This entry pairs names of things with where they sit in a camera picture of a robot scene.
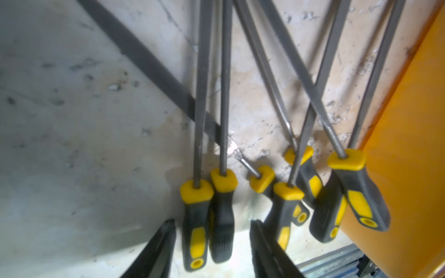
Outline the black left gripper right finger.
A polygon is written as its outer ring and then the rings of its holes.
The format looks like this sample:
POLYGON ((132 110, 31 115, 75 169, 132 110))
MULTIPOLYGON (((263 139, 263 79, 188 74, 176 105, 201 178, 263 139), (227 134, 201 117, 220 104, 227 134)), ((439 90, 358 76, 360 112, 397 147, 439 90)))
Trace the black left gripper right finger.
POLYGON ((250 244, 256 278, 304 278, 260 220, 250 222, 250 244))

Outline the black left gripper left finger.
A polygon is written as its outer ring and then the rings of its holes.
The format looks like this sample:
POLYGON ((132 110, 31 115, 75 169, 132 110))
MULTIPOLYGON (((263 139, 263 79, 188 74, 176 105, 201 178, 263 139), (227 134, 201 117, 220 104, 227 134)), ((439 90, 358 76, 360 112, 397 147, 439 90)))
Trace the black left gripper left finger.
POLYGON ((169 278, 176 244, 174 219, 162 223, 122 278, 169 278))

